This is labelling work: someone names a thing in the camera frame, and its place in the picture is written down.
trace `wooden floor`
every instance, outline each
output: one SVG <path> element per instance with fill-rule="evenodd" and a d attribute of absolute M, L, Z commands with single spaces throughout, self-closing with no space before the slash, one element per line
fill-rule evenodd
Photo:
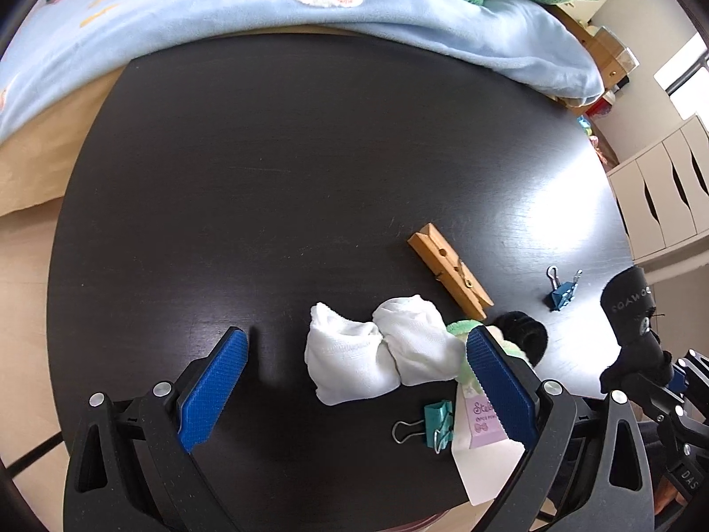
<path fill-rule="evenodd" d="M 61 205 L 61 200 L 53 200 L 0 218 L 0 458 L 6 466 L 59 431 L 47 363 L 45 309 Z M 62 530 L 68 461 L 61 444 L 15 478 L 50 532 Z M 553 511 L 547 504 L 545 510 Z M 427 532 L 469 532 L 488 506 L 458 506 Z"/>

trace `blue blanket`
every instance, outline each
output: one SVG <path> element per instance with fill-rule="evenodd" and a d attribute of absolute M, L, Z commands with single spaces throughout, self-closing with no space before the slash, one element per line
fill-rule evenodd
<path fill-rule="evenodd" d="M 235 31 L 328 24 L 488 67 L 584 101 L 598 69 L 528 0 L 60 0 L 36 10 L 0 61 L 0 141 L 52 103 L 151 52 Z"/>

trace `purple label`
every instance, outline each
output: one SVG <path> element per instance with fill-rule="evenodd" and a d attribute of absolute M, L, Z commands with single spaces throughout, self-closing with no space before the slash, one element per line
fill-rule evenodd
<path fill-rule="evenodd" d="M 470 426 L 470 448 L 479 448 L 507 439 L 507 434 L 500 424 L 495 408 L 492 407 L 485 394 L 476 394 L 476 396 L 466 398 L 465 409 L 468 413 Z"/>

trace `window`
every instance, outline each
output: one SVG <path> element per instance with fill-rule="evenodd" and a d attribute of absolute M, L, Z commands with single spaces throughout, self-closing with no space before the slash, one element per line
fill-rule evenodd
<path fill-rule="evenodd" d="M 694 113 L 709 124 L 709 52 L 695 35 L 655 74 L 683 120 Z"/>

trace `black tabletop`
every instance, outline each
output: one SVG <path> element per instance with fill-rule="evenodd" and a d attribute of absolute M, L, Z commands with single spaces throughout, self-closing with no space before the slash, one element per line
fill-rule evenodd
<path fill-rule="evenodd" d="M 310 307 L 367 321 L 415 293 L 463 314 L 410 249 L 434 222 L 495 301 L 550 345 L 538 367 L 598 395 L 618 346 L 598 305 L 630 266 L 616 203 L 571 113 L 489 70 L 366 37 L 196 42 L 129 64 L 77 161 L 47 335 L 68 441 L 88 397 L 175 379 L 229 325 L 249 362 L 194 456 L 248 532 L 376 531 L 467 500 L 449 451 L 392 424 L 455 382 L 327 407 L 303 361 Z M 551 313 L 557 264 L 584 270 Z"/>

